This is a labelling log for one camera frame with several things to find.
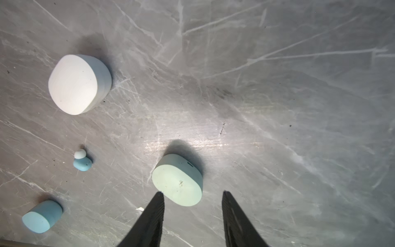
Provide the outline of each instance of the small blue block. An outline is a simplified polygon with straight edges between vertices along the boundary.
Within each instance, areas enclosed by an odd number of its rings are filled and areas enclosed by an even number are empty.
[[[85,172],[89,170],[89,168],[92,166],[92,161],[87,157],[78,158],[78,159],[75,158],[73,162],[73,166],[78,170]]]

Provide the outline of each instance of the small white sphere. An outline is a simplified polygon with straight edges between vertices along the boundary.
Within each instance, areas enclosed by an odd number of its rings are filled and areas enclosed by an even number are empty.
[[[85,152],[84,149],[80,149],[74,153],[74,158],[77,158],[77,159],[85,158],[86,156],[87,156],[87,153]]]

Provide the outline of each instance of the gray marble countertop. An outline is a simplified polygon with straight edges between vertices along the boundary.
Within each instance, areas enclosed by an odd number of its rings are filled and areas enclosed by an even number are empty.
[[[390,246],[395,231],[392,0],[0,1],[0,237],[116,246],[166,152],[202,169],[200,203],[166,199],[162,247],[225,246],[230,191],[273,247]],[[101,59],[110,93],[56,107],[66,54]],[[72,165],[83,145],[94,161]],[[21,217],[53,198],[62,218]]]

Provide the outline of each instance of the small oval object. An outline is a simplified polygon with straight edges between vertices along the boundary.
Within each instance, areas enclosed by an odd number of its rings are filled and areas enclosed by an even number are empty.
[[[88,157],[74,159],[73,166],[80,171],[87,171],[92,166],[92,161]]]
[[[74,153],[74,158],[84,158],[87,156],[87,153],[84,149],[80,149]]]
[[[22,222],[35,233],[48,231],[62,216],[62,207],[54,201],[43,201],[22,217]]]

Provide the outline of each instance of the light blue oval block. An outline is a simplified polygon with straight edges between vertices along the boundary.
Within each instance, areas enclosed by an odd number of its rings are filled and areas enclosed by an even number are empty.
[[[88,157],[75,158],[73,166],[78,170],[85,172],[92,166],[92,161]]]
[[[54,201],[43,201],[23,217],[22,221],[30,231],[43,233],[48,231],[62,216],[62,207]]]

